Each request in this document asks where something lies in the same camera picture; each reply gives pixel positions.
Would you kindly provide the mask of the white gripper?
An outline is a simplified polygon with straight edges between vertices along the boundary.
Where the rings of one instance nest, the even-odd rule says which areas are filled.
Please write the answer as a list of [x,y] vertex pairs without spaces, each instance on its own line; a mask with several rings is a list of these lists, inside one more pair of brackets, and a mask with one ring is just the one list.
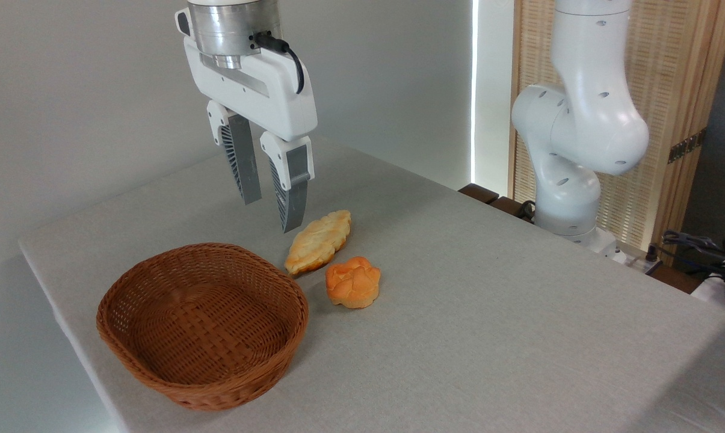
[[225,151],[244,203],[262,197],[250,120],[269,131],[260,144],[269,157],[283,233],[296,229],[303,222],[308,182],[315,178],[312,140],[305,137],[318,125],[308,71],[299,93],[290,55],[265,50],[242,58],[239,69],[226,69],[189,37],[184,49],[197,88],[211,100],[206,112],[212,137]]

